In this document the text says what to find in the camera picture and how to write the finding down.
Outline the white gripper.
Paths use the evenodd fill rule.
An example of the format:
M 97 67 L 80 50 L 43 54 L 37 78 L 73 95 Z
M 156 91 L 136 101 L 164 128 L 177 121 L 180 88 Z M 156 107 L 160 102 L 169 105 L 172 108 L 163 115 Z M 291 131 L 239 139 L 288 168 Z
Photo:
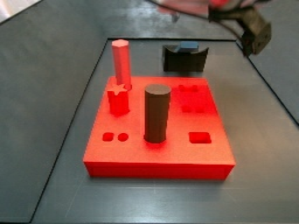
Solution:
M 169 14 L 185 14 L 203 18 L 224 18 L 252 9 L 271 0 L 147 0 Z

